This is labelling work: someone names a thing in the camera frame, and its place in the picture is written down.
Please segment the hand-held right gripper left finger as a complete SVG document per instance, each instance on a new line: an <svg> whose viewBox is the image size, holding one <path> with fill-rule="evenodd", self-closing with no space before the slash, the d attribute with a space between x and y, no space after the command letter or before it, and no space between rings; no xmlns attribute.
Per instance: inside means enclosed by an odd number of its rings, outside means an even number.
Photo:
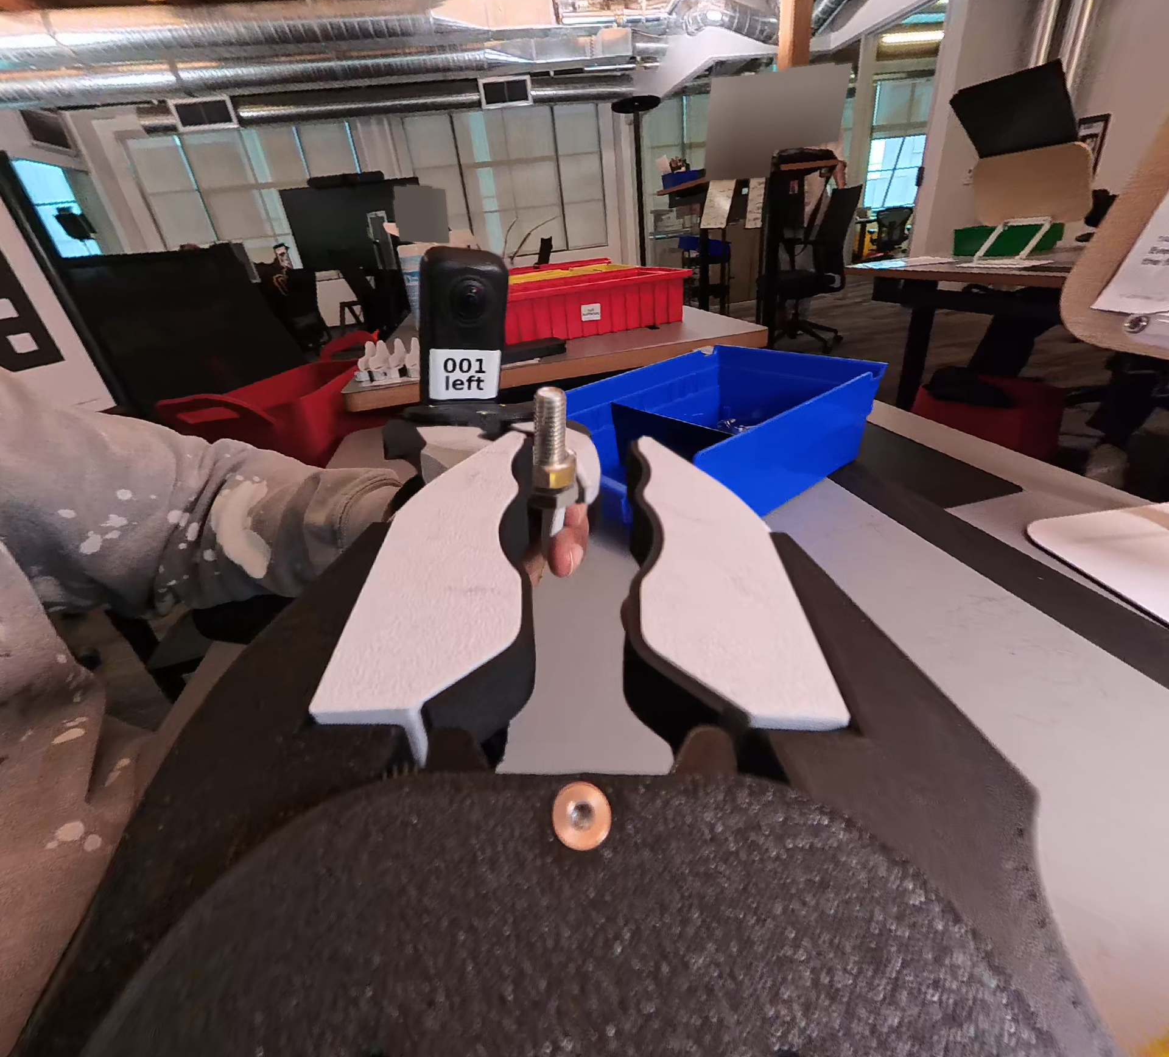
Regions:
<svg viewBox="0 0 1169 1057"><path fill-rule="evenodd" d="M432 734L497 738L535 686L520 432L463 459L391 518L309 714L323 727L405 731L417 765Z"/></svg>

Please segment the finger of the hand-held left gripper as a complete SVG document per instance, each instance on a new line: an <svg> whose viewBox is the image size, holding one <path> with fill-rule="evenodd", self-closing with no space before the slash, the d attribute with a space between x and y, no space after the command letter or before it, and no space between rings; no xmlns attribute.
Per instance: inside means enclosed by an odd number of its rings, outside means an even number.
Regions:
<svg viewBox="0 0 1169 1057"><path fill-rule="evenodd" d="M491 445L478 426L422 426L419 437L419 474L428 485Z"/></svg>
<svg viewBox="0 0 1169 1057"><path fill-rule="evenodd" d="M603 463L598 448L587 429L568 426L565 447L575 464L574 504L592 507L602 490Z"/></svg>

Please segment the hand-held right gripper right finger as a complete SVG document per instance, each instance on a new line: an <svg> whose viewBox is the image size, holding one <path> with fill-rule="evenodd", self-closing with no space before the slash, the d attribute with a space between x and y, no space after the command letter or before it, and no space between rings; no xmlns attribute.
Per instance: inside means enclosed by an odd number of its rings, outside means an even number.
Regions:
<svg viewBox="0 0 1169 1057"><path fill-rule="evenodd" d="M625 600L625 700L673 748L732 736L837 732L852 714L774 534L731 488L652 437L628 481L637 571Z"/></svg>

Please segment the steel hex bolt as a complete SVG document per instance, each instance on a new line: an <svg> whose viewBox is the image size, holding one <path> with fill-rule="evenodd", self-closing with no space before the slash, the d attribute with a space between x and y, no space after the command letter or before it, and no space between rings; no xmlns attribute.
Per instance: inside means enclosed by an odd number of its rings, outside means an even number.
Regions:
<svg viewBox="0 0 1169 1057"><path fill-rule="evenodd" d="M565 392L553 386L537 389L534 393L533 465L534 463L559 464L569 457L567 430L568 406ZM547 541L562 527L568 508L545 509L535 502L533 502L533 508L546 510L551 515L542 524L544 538Z"/></svg>

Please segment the blue plastic bin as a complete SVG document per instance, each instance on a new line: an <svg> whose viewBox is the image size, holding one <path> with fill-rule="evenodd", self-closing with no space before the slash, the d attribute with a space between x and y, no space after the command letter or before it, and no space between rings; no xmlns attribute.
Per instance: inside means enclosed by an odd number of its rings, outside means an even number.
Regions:
<svg viewBox="0 0 1169 1057"><path fill-rule="evenodd" d="M592 436L601 512L623 527L634 513L628 471L618 468L613 403L714 429L724 419L768 417L693 460L764 518L858 457L884 372L884 363L716 346L574 389L567 414Z"/></svg>

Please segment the person's left forearm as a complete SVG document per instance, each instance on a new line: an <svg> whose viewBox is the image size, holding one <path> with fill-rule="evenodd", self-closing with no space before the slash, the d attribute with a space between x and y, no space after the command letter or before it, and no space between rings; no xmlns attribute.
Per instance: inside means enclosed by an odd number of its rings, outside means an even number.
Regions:
<svg viewBox="0 0 1169 1057"><path fill-rule="evenodd" d="M402 486L385 468L321 469L59 406L3 373L3 620L295 598Z"/></svg>

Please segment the person's left hand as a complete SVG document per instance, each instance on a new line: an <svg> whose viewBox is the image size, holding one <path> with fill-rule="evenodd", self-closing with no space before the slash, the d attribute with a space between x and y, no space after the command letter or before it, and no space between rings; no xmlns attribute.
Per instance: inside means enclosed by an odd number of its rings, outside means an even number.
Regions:
<svg viewBox="0 0 1169 1057"><path fill-rule="evenodd" d="M523 558L524 571L534 588L545 576L563 580L578 571L590 547L590 510L586 504L575 504L564 512L563 525L556 535L545 540L544 523L551 514L545 509L529 509L530 544Z"/></svg>

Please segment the flat yellow tray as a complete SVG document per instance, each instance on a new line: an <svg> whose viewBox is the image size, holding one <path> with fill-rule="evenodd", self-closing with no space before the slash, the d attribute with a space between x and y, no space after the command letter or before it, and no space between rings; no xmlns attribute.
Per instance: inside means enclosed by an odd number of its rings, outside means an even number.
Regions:
<svg viewBox="0 0 1169 1057"><path fill-rule="evenodd" d="M595 274L613 274L629 269L624 263L614 263L608 258L585 258L557 264L520 267L508 272L508 283L512 286L523 286L545 281L576 280Z"/></svg>

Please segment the red plastic bin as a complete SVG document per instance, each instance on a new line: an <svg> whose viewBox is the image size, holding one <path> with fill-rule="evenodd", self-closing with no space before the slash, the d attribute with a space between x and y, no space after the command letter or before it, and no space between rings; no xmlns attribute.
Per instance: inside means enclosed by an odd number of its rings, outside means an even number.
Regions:
<svg viewBox="0 0 1169 1057"><path fill-rule="evenodd" d="M570 342L682 320L691 270L624 266L628 269L613 274L508 284L505 342Z"/></svg>

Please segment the black monitor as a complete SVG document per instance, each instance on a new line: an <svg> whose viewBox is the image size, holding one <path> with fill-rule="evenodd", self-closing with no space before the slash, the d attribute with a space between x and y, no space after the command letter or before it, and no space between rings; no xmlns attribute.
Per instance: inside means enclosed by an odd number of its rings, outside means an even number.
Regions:
<svg viewBox="0 0 1169 1057"><path fill-rule="evenodd" d="M302 268L343 275L368 331L393 334L411 314L395 202L399 189L418 185L416 177L375 171L316 177L278 193Z"/></svg>

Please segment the red plastic basket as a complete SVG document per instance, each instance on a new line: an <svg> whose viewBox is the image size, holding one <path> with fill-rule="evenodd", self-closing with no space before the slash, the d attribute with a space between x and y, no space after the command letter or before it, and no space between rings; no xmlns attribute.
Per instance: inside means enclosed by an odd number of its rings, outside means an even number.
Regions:
<svg viewBox="0 0 1169 1057"><path fill-rule="evenodd" d="M318 362L304 363L234 392L196 393L159 402L156 418L168 429L210 442L237 440L324 467L344 437L372 429L389 413L351 413L344 387L357 370L358 347L377 340L356 331L329 342Z"/></svg>

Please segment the large dark panel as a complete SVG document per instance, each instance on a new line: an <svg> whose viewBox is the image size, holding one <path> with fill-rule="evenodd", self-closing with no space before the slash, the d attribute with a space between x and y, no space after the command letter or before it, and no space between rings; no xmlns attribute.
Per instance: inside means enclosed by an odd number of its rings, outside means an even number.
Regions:
<svg viewBox="0 0 1169 1057"><path fill-rule="evenodd" d="M115 406L132 415L306 363L243 246L64 258L58 274Z"/></svg>

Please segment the black office chair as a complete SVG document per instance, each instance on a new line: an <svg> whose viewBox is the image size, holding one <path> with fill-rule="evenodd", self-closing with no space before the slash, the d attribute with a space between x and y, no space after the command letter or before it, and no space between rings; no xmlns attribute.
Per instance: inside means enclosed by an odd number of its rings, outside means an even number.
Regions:
<svg viewBox="0 0 1169 1057"><path fill-rule="evenodd" d="M768 329L768 348L800 336L832 355L844 342L836 328L813 322L802 311L811 300L836 295L846 286L846 252L856 225L864 186L835 188L813 225L790 236L781 204L769 201L758 281L759 322Z"/></svg>

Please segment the brown office desk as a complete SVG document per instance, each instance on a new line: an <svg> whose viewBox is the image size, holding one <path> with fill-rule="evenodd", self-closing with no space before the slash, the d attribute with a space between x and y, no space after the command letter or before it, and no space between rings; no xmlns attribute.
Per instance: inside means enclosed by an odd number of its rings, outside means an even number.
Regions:
<svg viewBox="0 0 1169 1057"><path fill-rule="evenodd" d="M993 258L976 263L962 257L902 257L852 264L849 281L870 280L872 300L910 312L894 403L912 409L925 383L928 351L937 313L942 311L989 319L1060 320L1056 302L1021 300L1020 290L1062 290L1083 245L1062 246L1039 258Z"/></svg>

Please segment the person's spattered grey sweatshirt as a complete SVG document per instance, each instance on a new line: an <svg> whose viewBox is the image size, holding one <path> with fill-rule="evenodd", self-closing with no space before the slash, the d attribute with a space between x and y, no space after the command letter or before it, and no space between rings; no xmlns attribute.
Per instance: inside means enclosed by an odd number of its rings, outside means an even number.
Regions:
<svg viewBox="0 0 1169 1057"><path fill-rule="evenodd" d="M108 721L103 681L77 663L3 549L3 1055L14 1050L121 842L150 738Z"/></svg>

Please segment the black and white marker board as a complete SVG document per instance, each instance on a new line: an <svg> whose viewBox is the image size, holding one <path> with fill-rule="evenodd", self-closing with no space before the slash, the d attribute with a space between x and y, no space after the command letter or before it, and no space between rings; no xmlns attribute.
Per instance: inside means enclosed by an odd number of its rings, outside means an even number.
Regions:
<svg viewBox="0 0 1169 1057"><path fill-rule="evenodd" d="M54 403L125 406L123 389L66 285L66 263L2 154L2 364Z"/></svg>

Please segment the green bin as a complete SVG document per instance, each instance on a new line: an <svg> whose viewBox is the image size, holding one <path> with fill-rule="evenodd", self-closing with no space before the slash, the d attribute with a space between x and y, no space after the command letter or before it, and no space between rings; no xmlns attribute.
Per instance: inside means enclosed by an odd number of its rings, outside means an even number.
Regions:
<svg viewBox="0 0 1169 1057"><path fill-rule="evenodd" d="M954 232L953 251L958 258L973 257L977 249L987 240L987 235L994 227L972 225L960 228ZM1031 257L1043 257L1055 251L1063 241L1066 227L1062 222L1054 222L1042 242L1037 246ZM998 244L997 253L1011 253L1017 251L1027 239L1027 232L1012 232L1004 235Z"/></svg>

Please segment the wooden clipboard board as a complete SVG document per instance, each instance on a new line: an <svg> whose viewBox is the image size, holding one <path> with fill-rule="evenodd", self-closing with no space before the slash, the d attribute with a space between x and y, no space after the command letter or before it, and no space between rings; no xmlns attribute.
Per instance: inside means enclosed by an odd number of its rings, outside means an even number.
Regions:
<svg viewBox="0 0 1169 1057"><path fill-rule="evenodd" d="M1168 190L1167 146L1157 144L1138 166L1091 241L1073 264L1060 296L1060 317L1077 340L1095 348L1166 362L1167 309L1096 308L1106 288L1134 255Z"/></svg>

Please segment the small white stand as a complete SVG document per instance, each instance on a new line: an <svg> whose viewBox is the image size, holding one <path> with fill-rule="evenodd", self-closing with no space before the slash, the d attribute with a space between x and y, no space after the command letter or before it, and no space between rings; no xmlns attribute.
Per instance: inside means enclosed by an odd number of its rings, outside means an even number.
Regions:
<svg viewBox="0 0 1169 1057"><path fill-rule="evenodd" d="M1051 217L1006 218L989 232L986 240L973 253L971 263L975 266L986 264L995 267L1011 263L1022 264L1025 261L1031 261L1033 252L1043 242L1053 225L1054 221ZM1000 240L1014 232L1027 232L1027 239L1016 251L997 252Z"/></svg>

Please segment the small wooden board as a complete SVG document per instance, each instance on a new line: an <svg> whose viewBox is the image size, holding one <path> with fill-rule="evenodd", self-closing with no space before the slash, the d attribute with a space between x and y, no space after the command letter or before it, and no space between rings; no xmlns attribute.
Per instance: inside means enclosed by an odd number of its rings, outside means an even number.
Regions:
<svg viewBox="0 0 1169 1057"><path fill-rule="evenodd" d="M989 228L1084 222L1094 205L1094 176L1093 150L1079 140L981 158L972 171L975 222Z"/></svg>

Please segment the printed instruction sheet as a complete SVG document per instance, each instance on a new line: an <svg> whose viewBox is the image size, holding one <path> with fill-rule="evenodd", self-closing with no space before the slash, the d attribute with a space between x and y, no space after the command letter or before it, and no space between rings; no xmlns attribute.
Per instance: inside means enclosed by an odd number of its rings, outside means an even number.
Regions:
<svg viewBox="0 0 1169 1057"><path fill-rule="evenodd" d="M1168 313L1168 195L1091 308L1130 317Z"/></svg>

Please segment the black panel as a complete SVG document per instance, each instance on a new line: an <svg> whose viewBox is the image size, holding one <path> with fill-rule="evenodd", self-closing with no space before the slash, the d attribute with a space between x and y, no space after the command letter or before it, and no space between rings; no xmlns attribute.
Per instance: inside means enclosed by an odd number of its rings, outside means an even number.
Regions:
<svg viewBox="0 0 1169 1057"><path fill-rule="evenodd" d="M1060 59L964 88L949 105L979 160L1079 139Z"/></svg>

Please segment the silver ventilation duct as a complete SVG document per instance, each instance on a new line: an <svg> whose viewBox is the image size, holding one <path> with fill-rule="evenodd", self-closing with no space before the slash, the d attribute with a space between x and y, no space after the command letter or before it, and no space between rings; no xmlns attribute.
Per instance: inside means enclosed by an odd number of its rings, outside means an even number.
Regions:
<svg viewBox="0 0 1169 1057"><path fill-rule="evenodd" d="M618 12L556 0L273 0L3 14L3 107L217 96L267 85L636 54Z"/></svg>

